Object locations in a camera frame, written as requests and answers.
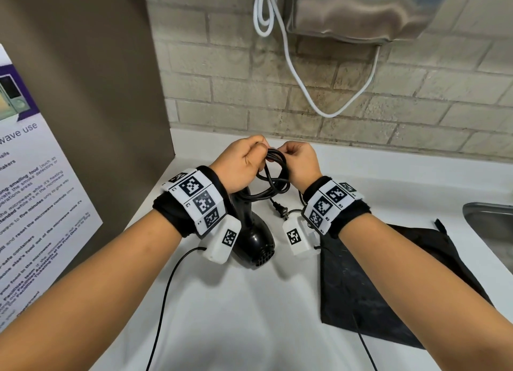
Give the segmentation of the black drawstring bag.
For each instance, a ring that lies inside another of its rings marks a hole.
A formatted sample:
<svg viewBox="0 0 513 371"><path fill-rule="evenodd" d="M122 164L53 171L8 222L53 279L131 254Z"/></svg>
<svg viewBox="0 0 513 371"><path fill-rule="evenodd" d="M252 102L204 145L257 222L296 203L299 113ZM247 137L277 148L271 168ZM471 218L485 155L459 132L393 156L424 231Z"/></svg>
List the black drawstring bag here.
<svg viewBox="0 0 513 371"><path fill-rule="evenodd" d="M469 344L491 347L500 323L485 290L437 230L385 224L367 213L321 235L321 320L342 329L426 349L443 360Z"/></svg>

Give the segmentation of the steel sink basin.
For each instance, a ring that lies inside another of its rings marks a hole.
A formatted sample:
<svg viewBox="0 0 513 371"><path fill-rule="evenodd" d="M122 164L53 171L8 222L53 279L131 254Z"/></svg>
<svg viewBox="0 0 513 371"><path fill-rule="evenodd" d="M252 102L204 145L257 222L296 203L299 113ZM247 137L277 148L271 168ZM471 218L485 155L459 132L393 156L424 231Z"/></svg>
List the steel sink basin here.
<svg viewBox="0 0 513 371"><path fill-rule="evenodd" d="M473 202L463 206L463 215L471 228L513 274L513 206Z"/></svg>

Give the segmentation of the black hair dryer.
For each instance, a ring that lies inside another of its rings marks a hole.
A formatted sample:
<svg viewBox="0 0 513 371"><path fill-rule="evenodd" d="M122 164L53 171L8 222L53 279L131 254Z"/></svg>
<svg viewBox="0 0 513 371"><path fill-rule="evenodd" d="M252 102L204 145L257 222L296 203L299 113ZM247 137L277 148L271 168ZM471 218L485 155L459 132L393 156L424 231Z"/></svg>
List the black hair dryer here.
<svg viewBox="0 0 513 371"><path fill-rule="evenodd" d="M266 264L275 253L275 242L267 224L252 210L252 202L242 199L250 195L249 187L229 195L227 212L241 223L239 235L232 249L242 265L257 269Z"/></svg>

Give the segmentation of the person's left forearm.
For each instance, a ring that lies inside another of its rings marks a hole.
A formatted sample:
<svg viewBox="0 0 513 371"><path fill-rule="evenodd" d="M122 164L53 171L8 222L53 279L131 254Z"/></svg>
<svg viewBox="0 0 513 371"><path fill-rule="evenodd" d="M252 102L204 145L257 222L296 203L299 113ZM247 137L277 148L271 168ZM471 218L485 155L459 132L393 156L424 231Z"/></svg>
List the person's left forearm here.
<svg viewBox="0 0 513 371"><path fill-rule="evenodd" d="M0 371L88 371L182 240L151 210L67 273L0 333Z"/></svg>

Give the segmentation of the black wristband with marker tags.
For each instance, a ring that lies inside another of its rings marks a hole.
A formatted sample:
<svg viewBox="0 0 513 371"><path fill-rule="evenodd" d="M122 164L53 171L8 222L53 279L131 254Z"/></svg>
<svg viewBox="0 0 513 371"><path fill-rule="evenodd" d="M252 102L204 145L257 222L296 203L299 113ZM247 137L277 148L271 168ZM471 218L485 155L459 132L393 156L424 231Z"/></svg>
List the black wristband with marker tags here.
<svg viewBox="0 0 513 371"><path fill-rule="evenodd" d="M152 208L186 238L204 238L228 214L228 193L207 166L186 169L161 186Z"/></svg>
<svg viewBox="0 0 513 371"><path fill-rule="evenodd" d="M341 230L352 220L370 214L363 195L348 183L337 183L321 176L304 192L302 216L321 236L339 238Z"/></svg>

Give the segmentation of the person's right forearm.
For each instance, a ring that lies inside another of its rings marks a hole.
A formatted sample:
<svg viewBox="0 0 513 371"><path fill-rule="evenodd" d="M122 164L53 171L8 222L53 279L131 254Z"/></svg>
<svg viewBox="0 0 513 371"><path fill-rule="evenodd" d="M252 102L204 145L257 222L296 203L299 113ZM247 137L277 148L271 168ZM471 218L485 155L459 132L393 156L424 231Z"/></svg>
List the person's right forearm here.
<svg viewBox="0 0 513 371"><path fill-rule="evenodd" d="M513 323L446 266L369 213L339 238L442 371L513 371Z"/></svg>

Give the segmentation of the person's left hand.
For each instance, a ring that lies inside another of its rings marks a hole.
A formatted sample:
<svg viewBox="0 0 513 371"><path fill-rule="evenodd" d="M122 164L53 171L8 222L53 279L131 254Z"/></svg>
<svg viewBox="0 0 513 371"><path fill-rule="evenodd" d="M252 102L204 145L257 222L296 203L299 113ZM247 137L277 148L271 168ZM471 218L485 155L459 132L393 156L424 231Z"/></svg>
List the person's left hand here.
<svg viewBox="0 0 513 371"><path fill-rule="evenodd" d="M246 166L245 154L248 146L245 139L231 143L209 166L229 194L244 189L256 178L250 174Z"/></svg>

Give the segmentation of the stainless steel wall dispenser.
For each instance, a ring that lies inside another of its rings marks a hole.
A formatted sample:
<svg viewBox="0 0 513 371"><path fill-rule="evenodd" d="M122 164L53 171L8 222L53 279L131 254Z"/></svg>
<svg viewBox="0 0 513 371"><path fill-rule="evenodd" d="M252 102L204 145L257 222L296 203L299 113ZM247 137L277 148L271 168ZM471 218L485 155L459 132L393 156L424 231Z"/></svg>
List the stainless steel wall dispenser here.
<svg viewBox="0 0 513 371"><path fill-rule="evenodd" d="M444 0L285 0L289 33L350 44L411 41L432 23Z"/></svg>

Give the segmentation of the white and purple instruction poster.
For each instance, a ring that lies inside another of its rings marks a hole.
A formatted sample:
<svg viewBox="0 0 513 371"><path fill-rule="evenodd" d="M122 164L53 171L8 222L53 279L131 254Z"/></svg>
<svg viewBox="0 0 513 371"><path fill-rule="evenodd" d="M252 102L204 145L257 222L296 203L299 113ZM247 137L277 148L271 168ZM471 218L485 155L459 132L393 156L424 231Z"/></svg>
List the white and purple instruction poster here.
<svg viewBox="0 0 513 371"><path fill-rule="evenodd" d="M0 333L51 287L102 223L0 44Z"/></svg>

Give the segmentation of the person's right hand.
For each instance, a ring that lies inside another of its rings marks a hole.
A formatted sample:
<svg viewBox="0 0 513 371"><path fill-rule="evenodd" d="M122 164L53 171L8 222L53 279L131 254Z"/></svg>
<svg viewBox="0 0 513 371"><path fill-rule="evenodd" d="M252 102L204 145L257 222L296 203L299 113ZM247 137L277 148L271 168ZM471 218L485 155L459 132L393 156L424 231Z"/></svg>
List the person's right hand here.
<svg viewBox="0 0 513 371"><path fill-rule="evenodd" d="M321 176L321 170L317 159L317 154L311 144L307 142L302 143L302 151L300 155L300 171L302 190L300 193L304 193L310 185L312 185Z"/></svg>

